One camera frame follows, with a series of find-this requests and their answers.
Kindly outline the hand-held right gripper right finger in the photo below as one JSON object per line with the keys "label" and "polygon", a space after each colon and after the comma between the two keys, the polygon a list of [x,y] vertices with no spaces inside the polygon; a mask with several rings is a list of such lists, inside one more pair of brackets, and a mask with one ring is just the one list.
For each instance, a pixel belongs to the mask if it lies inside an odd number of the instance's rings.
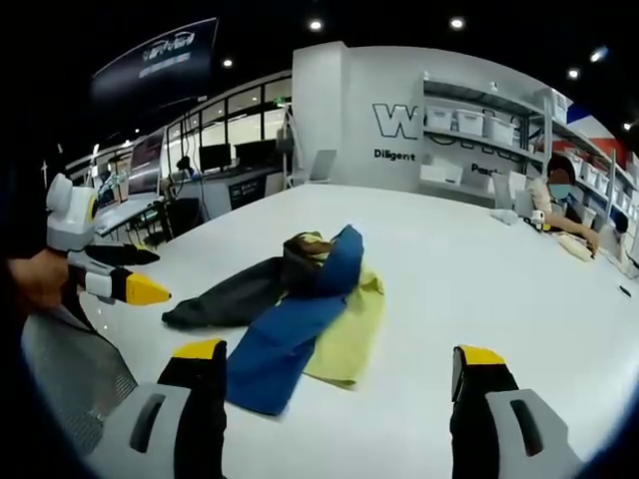
{"label": "hand-held right gripper right finger", "polygon": [[454,478],[572,478],[583,466],[565,421],[489,349],[453,348],[451,402]]}

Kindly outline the person's left hand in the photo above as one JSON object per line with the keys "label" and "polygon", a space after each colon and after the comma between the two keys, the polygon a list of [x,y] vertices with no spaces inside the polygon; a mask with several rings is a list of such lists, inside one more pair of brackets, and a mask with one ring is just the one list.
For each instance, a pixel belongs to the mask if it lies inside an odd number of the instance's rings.
{"label": "person's left hand", "polygon": [[62,303],[63,289],[69,280],[67,259],[50,249],[42,249],[30,258],[8,260],[14,293],[22,315],[52,310]]}

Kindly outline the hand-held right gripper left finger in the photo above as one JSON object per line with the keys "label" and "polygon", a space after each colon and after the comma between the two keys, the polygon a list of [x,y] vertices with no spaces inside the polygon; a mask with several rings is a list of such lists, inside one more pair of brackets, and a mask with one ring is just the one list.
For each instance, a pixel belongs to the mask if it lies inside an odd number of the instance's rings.
{"label": "hand-held right gripper left finger", "polygon": [[141,384],[107,418],[92,452],[99,478],[222,478],[227,343],[173,352],[156,383]]}

